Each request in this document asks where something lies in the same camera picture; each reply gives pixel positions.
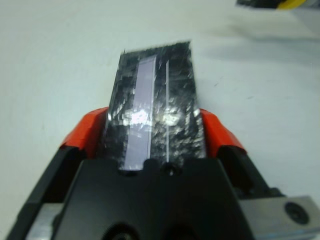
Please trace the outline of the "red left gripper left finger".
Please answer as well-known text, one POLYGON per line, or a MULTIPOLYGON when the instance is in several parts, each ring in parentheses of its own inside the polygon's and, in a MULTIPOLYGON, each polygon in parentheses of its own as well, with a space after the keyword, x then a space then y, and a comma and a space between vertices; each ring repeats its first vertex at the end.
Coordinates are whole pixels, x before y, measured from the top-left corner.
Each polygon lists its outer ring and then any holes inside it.
POLYGON ((51 240, 81 162, 96 155, 107 108, 87 113, 65 137, 23 204, 9 240, 51 240))

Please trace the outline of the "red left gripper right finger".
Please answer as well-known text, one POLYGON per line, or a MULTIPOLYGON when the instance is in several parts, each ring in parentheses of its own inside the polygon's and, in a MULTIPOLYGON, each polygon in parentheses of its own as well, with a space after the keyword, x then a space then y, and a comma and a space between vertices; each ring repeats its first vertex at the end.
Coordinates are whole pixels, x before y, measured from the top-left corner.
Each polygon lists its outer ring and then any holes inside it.
POLYGON ((268 186, 246 149, 215 114, 205 109, 201 109, 200 113, 207 155, 221 161, 227 178, 240 199, 285 196, 277 187, 268 186))

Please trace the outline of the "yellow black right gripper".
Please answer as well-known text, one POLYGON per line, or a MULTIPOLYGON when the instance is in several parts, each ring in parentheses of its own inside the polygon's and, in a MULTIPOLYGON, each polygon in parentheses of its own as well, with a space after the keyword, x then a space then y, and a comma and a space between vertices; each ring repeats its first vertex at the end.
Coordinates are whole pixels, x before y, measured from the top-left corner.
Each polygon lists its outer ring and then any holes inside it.
POLYGON ((306 0, 237 0, 236 4, 257 9, 291 10, 301 7, 306 0))

